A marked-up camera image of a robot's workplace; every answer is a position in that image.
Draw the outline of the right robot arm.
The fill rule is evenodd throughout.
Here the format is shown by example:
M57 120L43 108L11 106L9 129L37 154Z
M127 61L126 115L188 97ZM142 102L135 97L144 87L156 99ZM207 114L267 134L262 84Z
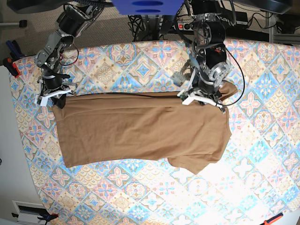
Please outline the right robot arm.
M41 69L38 78L40 92L35 97L35 104L47 106L50 99L54 105L62 109L65 106L67 94L74 94L65 80L70 75L60 72L63 64L64 51L74 44L74 39L90 27L105 8L104 0L77 0L76 4L64 3L63 12L59 16L58 29L47 40L45 47L35 56L35 64Z

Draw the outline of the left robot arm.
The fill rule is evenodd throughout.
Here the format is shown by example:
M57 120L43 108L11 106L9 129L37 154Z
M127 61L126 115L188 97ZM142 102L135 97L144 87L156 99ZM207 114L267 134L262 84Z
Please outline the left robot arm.
M226 62L229 50L224 44L225 27L219 19L222 9L215 0L186 0L184 5L193 19L189 25L193 39L184 36L176 19L174 26L191 47L191 75L188 85L177 96L183 105L196 101L225 113L228 105L222 103L220 88L225 85L230 67Z

